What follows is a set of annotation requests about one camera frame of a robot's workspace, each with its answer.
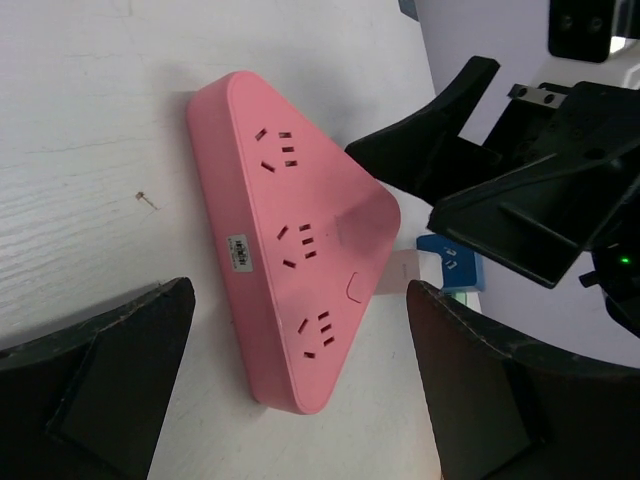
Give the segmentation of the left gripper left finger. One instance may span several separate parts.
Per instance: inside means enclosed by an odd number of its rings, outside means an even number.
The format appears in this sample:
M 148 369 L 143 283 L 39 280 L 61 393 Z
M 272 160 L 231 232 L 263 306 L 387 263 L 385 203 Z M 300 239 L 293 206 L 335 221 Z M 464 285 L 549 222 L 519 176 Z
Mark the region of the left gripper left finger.
M 179 277 L 3 350 L 2 478 L 146 478 L 195 304 Z

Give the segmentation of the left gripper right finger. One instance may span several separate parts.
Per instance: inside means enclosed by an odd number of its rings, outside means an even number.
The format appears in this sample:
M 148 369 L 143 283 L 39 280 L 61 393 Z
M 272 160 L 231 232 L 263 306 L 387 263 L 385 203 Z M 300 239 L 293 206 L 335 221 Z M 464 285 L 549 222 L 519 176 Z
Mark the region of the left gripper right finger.
M 406 295 L 447 479 L 635 479 L 639 372 L 541 342 L 427 282 Z

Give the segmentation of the pink triangular power strip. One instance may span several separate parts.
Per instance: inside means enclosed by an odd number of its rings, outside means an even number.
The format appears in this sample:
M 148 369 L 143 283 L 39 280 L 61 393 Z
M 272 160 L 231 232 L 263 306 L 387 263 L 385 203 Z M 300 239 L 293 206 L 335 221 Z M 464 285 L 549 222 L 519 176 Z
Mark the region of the pink triangular power strip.
M 251 393 L 315 414 L 385 269 L 399 205 L 255 73 L 197 91 L 186 121 Z

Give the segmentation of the white charger plug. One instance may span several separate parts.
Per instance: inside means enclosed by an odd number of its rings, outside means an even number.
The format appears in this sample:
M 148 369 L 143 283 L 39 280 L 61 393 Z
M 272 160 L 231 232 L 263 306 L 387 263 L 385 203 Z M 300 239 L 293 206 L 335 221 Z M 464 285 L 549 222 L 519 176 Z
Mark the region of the white charger plug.
M 441 257 L 421 250 L 394 251 L 378 282 L 375 295 L 405 294 L 412 280 L 425 281 L 440 289 L 444 285 Z

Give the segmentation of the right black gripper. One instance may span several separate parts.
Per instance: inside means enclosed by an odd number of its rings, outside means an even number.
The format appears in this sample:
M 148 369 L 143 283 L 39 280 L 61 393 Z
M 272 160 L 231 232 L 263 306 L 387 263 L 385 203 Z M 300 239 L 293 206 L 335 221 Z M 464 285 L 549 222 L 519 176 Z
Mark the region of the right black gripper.
M 599 286 L 609 316 L 637 334 L 638 91 L 545 84 L 536 104 L 531 88 L 516 86 L 484 147 L 459 133 L 499 68 L 472 57 L 428 105 L 345 152 L 376 179 L 437 203 L 433 232 L 546 288 L 589 253 L 581 284 Z

